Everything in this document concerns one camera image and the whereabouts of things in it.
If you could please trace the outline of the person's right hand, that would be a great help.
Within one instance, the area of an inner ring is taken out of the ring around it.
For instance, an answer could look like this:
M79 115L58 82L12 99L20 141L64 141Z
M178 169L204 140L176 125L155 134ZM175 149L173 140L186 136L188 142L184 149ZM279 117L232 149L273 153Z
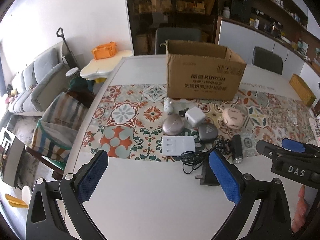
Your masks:
M305 224L306 211L308 209L308 205L304 199L305 197L305 186L302 185L300 191L298 193L298 203L296 207L295 216L291 225L293 233L297 233L302 226Z

